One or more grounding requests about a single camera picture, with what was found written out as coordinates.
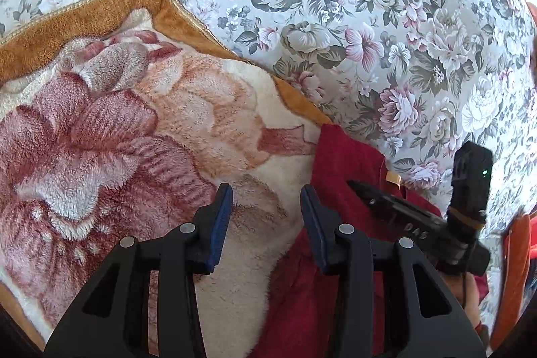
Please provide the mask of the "right hand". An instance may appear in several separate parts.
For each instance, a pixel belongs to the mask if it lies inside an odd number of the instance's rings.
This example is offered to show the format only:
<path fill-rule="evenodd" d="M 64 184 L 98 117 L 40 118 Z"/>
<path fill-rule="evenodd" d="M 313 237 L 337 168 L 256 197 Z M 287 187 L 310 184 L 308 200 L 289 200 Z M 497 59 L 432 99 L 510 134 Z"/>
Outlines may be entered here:
<path fill-rule="evenodd" d="M 472 327 L 478 333 L 482 333 L 482 322 L 479 310 L 480 293 L 474 276 L 468 272 L 460 276 L 441 273 L 442 279 L 460 303 Z"/>

